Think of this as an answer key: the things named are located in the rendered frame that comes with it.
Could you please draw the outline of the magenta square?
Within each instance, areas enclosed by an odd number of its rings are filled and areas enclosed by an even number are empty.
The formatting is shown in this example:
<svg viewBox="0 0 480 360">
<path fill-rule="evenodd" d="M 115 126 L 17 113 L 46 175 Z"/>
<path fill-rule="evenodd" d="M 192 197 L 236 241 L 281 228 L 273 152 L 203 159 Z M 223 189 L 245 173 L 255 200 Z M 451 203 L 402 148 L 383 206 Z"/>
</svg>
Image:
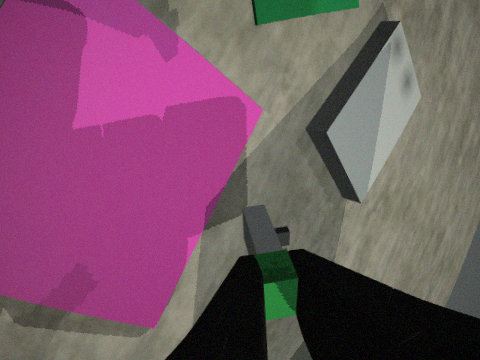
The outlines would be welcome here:
<svg viewBox="0 0 480 360">
<path fill-rule="evenodd" d="M 136 0 L 5 0 L 0 296 L 155 328 L 261 112 Z"/>
</svg>

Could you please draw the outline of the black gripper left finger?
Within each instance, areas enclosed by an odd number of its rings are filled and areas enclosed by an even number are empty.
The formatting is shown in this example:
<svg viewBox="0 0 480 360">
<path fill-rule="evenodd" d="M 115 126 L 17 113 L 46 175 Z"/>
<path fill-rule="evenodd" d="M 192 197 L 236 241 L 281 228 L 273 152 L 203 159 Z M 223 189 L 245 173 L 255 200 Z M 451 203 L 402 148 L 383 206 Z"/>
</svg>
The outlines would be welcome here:
<svg viewBox="0 0 480 360">
<path fill-rule="evenodd" d="M 240 256 L 187 336 L 165 360 L 268 360 L 264 276 Z"/>
</svg>

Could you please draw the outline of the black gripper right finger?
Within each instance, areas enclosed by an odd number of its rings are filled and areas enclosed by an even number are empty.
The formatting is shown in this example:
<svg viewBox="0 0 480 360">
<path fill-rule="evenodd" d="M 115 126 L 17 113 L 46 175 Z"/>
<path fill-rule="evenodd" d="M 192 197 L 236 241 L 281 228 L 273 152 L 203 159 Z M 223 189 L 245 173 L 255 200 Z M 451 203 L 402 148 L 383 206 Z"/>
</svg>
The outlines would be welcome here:
<svg viewBox="0 0 480 360">
<path fill-rule="evenodd" d="M 296 319 L 312 360 L 480 360 L 480 319 L 289 251 Z"/>
</svg>

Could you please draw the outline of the green flat square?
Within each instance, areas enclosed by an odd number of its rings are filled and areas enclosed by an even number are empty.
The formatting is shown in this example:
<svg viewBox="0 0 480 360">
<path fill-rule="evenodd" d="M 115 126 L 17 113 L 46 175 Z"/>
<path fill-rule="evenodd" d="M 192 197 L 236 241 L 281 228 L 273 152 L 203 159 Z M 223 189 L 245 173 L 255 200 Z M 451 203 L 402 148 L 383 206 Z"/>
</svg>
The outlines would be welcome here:
<svg viewBox="0 0 480 360">
<path fill-rule="evenodd" d="M 252 0 L 256 25 L 359 8 L 359 0 Z"/>
</svg>

